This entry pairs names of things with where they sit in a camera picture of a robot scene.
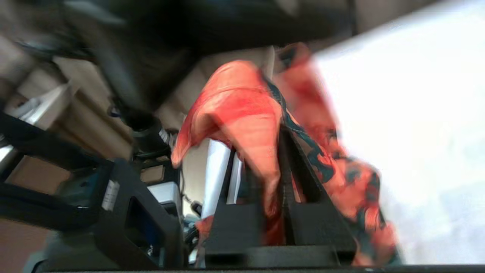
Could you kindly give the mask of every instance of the sticker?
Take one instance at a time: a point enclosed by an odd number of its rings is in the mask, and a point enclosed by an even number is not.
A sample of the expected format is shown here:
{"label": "sticker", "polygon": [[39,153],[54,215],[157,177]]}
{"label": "sticker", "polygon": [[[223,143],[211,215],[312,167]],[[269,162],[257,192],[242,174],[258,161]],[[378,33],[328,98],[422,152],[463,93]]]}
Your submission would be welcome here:
{"label": "sticker", "polygon": [[106,187],[106,192],[104,193],[103,203],[101,204],[101,207],[104,208],[104,210],[113,211],[119,189],[120,184],[118,182],[113,182],[112,180],[109,181],[108,186]]}
{"label": "sticker", "polygon": [[158,135],[165,143],[168,144],[169,135],[163,128],[160,130],[160,132],[158,132]]}

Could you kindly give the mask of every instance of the orange fabric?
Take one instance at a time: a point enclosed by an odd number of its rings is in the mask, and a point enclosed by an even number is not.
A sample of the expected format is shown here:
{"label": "orange fabric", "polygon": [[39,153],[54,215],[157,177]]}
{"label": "orange fabric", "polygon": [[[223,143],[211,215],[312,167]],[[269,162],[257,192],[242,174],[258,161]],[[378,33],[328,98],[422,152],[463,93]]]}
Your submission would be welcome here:
{"label": "orange fabric", "polygon": [[[294,50],[291,65],[275,79],[284,99],[279,93],[271,93],[250,62],[234,61],[220,67],[189,111],[172,162],[178,166],[188,149],[206,137],[234,146],[263,183],[268,223],[265,243],[283,244],[283,221],[276,195],[280,177],[276,146],[279,125],[284,119],[298,127],[293,132],[298,133],[301,143],[311,142],[307,157],[315,174],[335,207],[351,223],[359,243],[354,264],[384,265],[395,255],[395,240],[392,227],[384,223],[380,213],[377,172],[348,157],[339,145],[338,125],[311,65],[310,54],[301,44]],[[293,186],[295,192],[301,192],[299,185],[293,182]],[[303,195],[296,199],[305,201]],[[199,230],[207,234],[211,222],[204,220],[198,224]]]}
{"label": "orange fabric", "polygon": [[269,222],[267,244],[282,244],[281,211],[276,188],[279,168],[276,139],[281,106],[268,96],[258,69],[246,61],[221,66],[195,101],[172,152],[177,167],[191,146],[206,137],[234,146],[263,180],[263,206]]}

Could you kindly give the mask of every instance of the blurry object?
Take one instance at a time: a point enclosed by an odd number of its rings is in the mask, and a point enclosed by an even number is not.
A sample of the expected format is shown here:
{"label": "blurry object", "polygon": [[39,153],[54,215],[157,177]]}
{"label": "blurry object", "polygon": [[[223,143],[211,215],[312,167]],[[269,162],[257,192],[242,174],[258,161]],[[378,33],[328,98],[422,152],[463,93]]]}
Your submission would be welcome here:
{"label": "blurry object", "polygon": [[9,14],[11,21],[21,22],[10,37],[19,37],[30,51],[94,57],[125,122],[135,129],[146,126],[140,124],[143,115],[157,109],[203,55],[349,30],[344,0],[9,1],[4,6],[18,15]]}
{"label": "blurry object", "polygon": [[189,33],[203,54],[350,35],[345,0],[185,2]]}

